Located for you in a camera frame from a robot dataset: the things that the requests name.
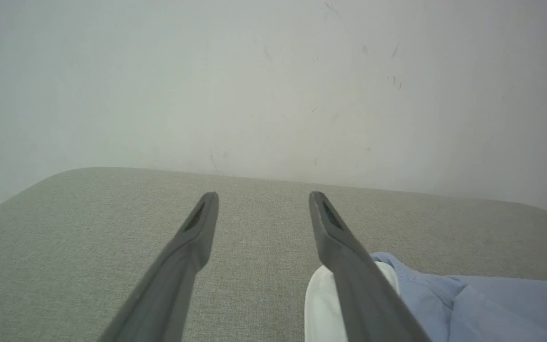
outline scuff mark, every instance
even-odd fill
[[[265,46],[265,48],[263,49],[263,52],[265,52],[265,56],[267,56],[267,59],[268,59],[269,61],[272,61],[272,57],[269,56],[269,54],[267,53],[267,46]]]
[[[215,155],[212,153],[212,149],[210,149],[210,162],[212,163],[212,166],[215,168],[215,171],[221,174],[221,171],[219,171],[219,168],[217,168],[217,164],[215,163]]]
[[[335,9],[334,5],[329,5],[328,2],[325,2],[324,4],[326,5],[326,7],[328,7],[328,9],[333,11],[336,15],[339,15],[339,12]]]
[[[394,49],[394,52],[391,53],[391,58],[394,58],[396,56],[396,53],[398,52],[398,47],[400,46],[400,42],[396,44],[396,48]]]

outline blue cloth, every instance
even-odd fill
[[[432,342],[547,342],[547,281],[426,275],[389,253],[400,294]]]

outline wall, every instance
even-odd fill
[[[0,203],[112,165],[547,209],[547,2],[327,1],[0,0]]]

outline gray fabric surface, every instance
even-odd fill
[[[217,191],[187,341],[299,341],[320,266],[308,194],[414,270],[547,280],[547,212],[517,203],[141,169],[78,169],[0,205],[0,340],[95,340],[199,197]]]

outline white fabric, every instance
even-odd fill
[[[384,262],[375,262],[389,284],[400,295],[398,275]],[[346,342],[345,325],[341,314],[335,279],[325,266],[312,275],[305,294],[306,342]]]

